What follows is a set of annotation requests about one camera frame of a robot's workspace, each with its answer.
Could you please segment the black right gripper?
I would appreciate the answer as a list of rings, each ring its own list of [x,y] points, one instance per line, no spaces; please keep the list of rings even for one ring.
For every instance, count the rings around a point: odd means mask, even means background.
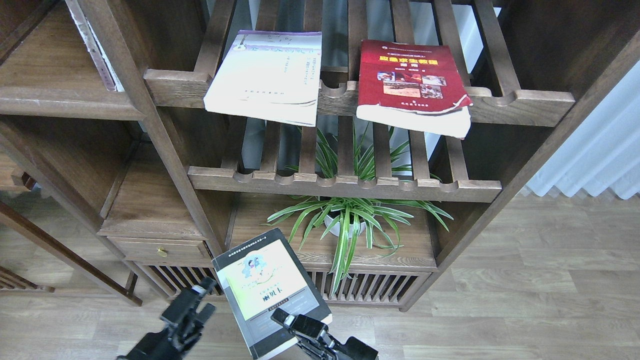
[[[270,318],[297,337],[297,346],[312,360],[377,360],[378,351],[358,338],[339,342],[329,333],[329,326],[306,315],[294,315],[280,307]]]

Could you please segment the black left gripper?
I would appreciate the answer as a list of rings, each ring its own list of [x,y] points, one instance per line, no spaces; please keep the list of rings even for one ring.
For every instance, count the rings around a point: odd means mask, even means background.
[[[215,312],[215,306],[206,304],[197,312],[205,296],[220,296],[221,287],[217,280],[205,276],[199,287],[184,289],[160,315],[166,324],[151,347],[151,356],[185,356],[201,339],[204,324]]]

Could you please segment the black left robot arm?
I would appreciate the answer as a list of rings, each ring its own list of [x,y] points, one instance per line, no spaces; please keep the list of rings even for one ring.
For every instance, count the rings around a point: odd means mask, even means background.
[[[204,324],[216,310],[210,303],[198,305],[218,283],[206,276],[201,283],[183,289],[160,315],[166,324],[160,332],[148,332],[126,355],[117,360],[182,360],[202,337]]]

